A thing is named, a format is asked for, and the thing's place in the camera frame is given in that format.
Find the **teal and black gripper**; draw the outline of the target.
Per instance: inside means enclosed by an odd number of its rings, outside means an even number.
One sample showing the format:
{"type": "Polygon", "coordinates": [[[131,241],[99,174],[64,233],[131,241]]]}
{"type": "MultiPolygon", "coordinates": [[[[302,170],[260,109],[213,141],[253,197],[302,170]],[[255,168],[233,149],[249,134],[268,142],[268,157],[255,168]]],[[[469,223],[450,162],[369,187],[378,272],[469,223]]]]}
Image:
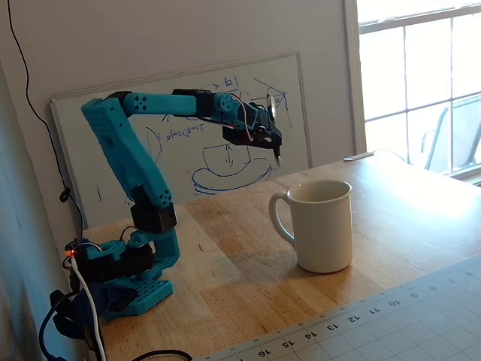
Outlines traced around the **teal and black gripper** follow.
{"type": "Polygon", "coordinates": [[[234,145],[265,147],[280,158],[283,143],[282,134],[275,125],[271,114],[262,105],[253,102],[238,105],[237,109],[222,115],[225,121],[222,137],[234,145]]]}

